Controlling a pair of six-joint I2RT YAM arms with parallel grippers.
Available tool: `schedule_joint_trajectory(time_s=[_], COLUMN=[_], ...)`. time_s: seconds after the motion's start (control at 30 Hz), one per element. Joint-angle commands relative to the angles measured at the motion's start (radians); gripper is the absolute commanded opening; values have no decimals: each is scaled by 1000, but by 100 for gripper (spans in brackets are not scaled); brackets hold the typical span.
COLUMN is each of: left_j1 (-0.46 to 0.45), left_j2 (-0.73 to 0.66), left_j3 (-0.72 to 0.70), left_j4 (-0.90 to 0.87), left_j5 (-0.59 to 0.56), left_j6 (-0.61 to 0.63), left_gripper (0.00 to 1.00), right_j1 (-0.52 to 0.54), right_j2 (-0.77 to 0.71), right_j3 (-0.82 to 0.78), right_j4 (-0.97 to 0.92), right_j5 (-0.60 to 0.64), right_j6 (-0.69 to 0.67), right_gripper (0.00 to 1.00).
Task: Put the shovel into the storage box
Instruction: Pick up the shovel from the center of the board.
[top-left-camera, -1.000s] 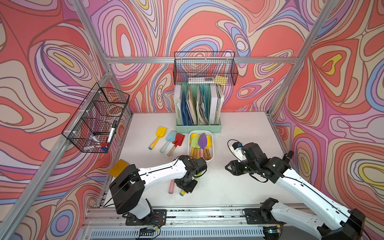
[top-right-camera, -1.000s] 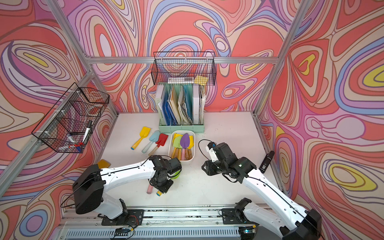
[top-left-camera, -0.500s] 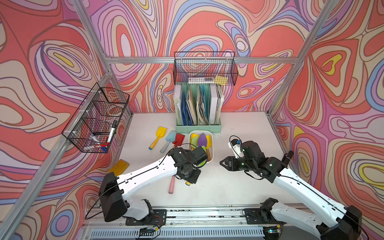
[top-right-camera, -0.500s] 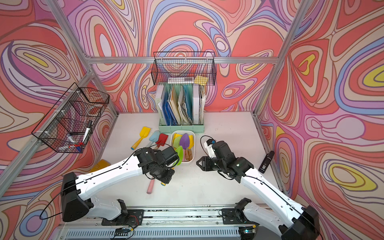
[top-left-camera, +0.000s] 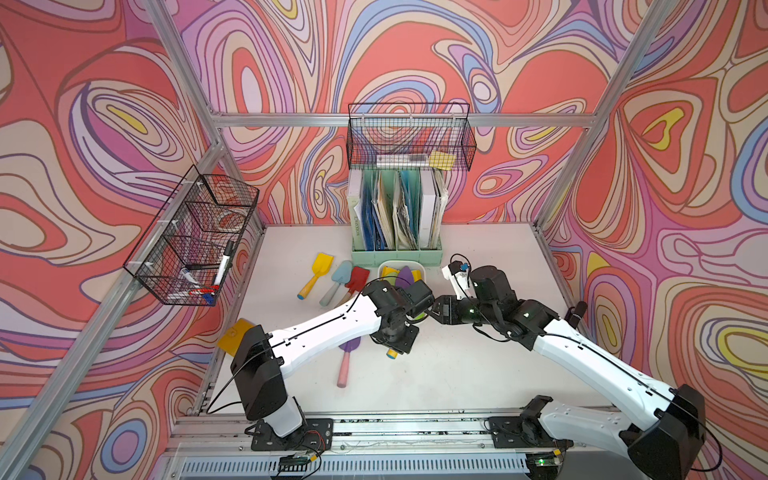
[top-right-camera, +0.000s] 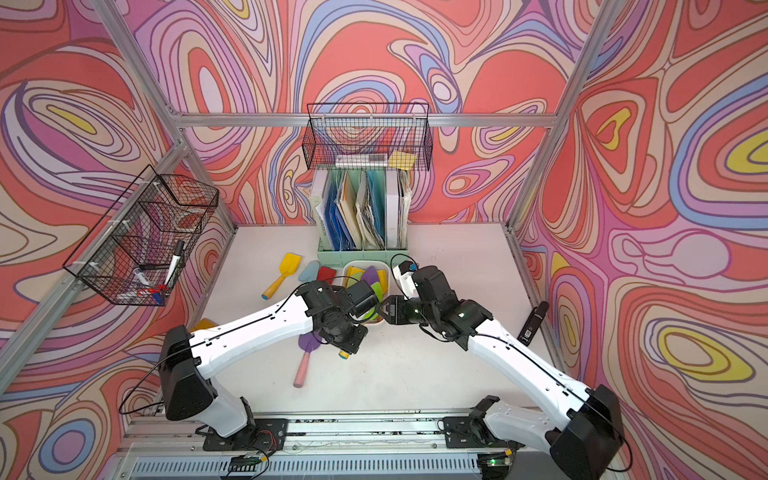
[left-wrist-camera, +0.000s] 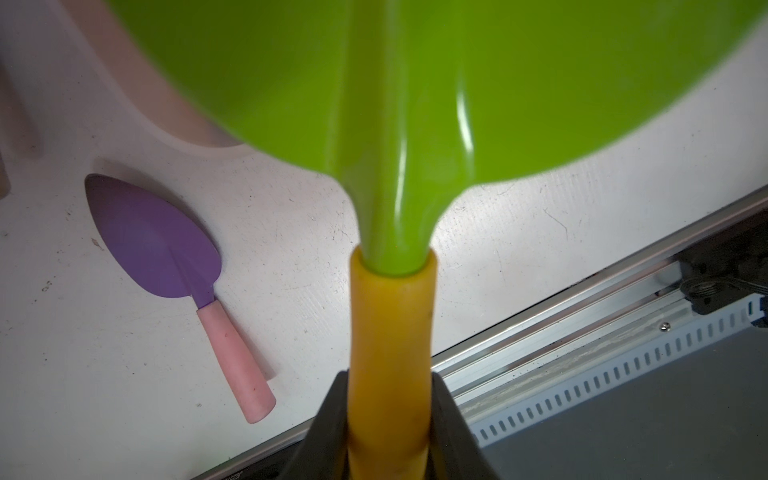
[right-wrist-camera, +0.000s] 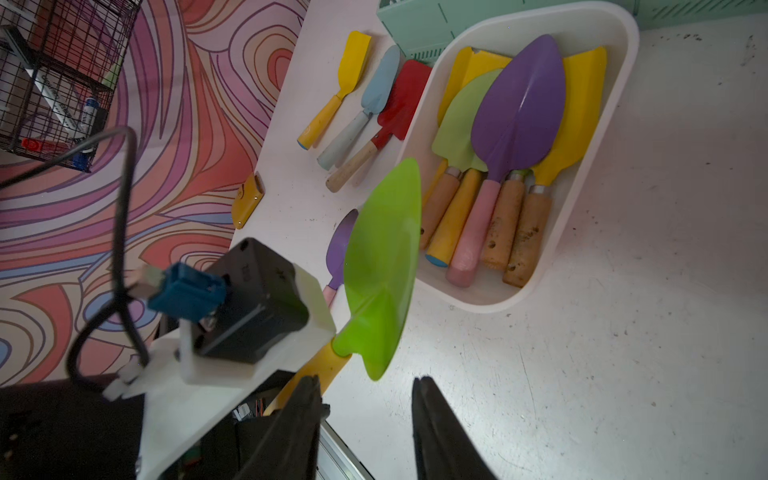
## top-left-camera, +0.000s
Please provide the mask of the purple trowel pink handle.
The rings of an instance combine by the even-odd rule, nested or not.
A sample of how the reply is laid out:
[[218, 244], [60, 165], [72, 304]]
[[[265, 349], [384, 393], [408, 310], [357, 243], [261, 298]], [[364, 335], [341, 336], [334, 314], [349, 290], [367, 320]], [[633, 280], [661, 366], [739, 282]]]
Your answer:
[[399, 276], [396, 279], [396, 286], [400, 288], [407, 288], [411, 286], [415, 281], [411, 274], [412, 269], [409, 266], [404, 266], [399, 270]]
[[337, 378], [337, 387], [338, 388], [346, 388], [348, 383], [348, 376], [349, 376], [349, 369], [350, 369], [350, 360], [351, 360], [351, 353], [356, 350], [361, 344], [361, 338], [356, 337], [354, 339], [351, 339], [345, 343], [343, 343], [340, 348], [343, 351], [343, 357], [338, 373]]

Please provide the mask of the green scoop yellow handle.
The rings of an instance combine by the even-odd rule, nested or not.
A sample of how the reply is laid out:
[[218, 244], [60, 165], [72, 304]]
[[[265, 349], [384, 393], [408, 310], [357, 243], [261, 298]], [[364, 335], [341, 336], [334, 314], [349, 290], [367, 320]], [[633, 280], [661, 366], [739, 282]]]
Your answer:
[[427, 314], [422, 313], [414, 319], [404, 317], [402, 322], [393, 325], [382, 340], [382, 343], [388, 347], [387, 356], [395, 359], [398, 355], [408, 354], [419, 333], [417, 324], [426, 318]]

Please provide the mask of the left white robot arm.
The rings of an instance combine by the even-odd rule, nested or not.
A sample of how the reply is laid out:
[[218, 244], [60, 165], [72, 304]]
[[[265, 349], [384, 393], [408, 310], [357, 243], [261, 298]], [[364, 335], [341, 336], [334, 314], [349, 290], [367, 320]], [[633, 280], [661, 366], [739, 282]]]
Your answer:
[[285, 379], [315, 356], [366, 335], [408, 354], [418, 335], [415, 319], [434, 301], [422, 280], [399, 288], [375, 279], [347, 302], [310, 320], [271, 332], [260, 325], [250, 328], [230, 366], [246, 419], [266, 423], [279, 439], [304, 431], [305, 415]]

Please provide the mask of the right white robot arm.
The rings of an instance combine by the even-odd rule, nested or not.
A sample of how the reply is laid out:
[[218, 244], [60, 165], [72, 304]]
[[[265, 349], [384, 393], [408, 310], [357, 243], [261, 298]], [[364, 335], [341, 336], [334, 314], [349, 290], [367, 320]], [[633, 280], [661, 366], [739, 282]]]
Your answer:
[[473, 269], [453, 260], [442, 269], [454, 290], [436, 300], [431, 316], [444, 325], [492, 327], [500, 342], [514, 342], [563, 367], [617, 408], [608, 414], [546, 395], [520, 415], [530, 436], [571, 440], [629, 459], [650, 479], [684, 479], [710, 434], [704, 396], [694, 387], [673, 387], [617, 359], [582, 335], [576, 323], [584, 303], [559, 317], [533, 299], [522, 300], [503, 271]]

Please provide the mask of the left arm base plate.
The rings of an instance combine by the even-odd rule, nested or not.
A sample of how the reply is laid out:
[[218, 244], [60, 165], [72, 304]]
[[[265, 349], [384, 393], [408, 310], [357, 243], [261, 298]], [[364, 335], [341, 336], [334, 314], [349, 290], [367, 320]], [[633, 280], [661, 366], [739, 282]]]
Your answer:
[[309, 418], [287, 437], [279, 437], [263, 420], [248, 426], [244, 433], [251, 437], [253, 451], [309, 450], [324, 452], [332, 447], [334, 421], [331, 418]]

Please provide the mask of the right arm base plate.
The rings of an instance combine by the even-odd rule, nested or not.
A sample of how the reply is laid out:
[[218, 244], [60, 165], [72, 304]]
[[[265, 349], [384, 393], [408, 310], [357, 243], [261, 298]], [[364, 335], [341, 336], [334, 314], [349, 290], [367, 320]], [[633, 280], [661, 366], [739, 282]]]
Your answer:
[[540, 422], [541, 412], [553, 401], [551, 396], [537, 395], [515, 416], [492, 416], [485, 428], [492, 437], [496, 449], [560, 448], [568, 450], [574, 442], [548, 434]]

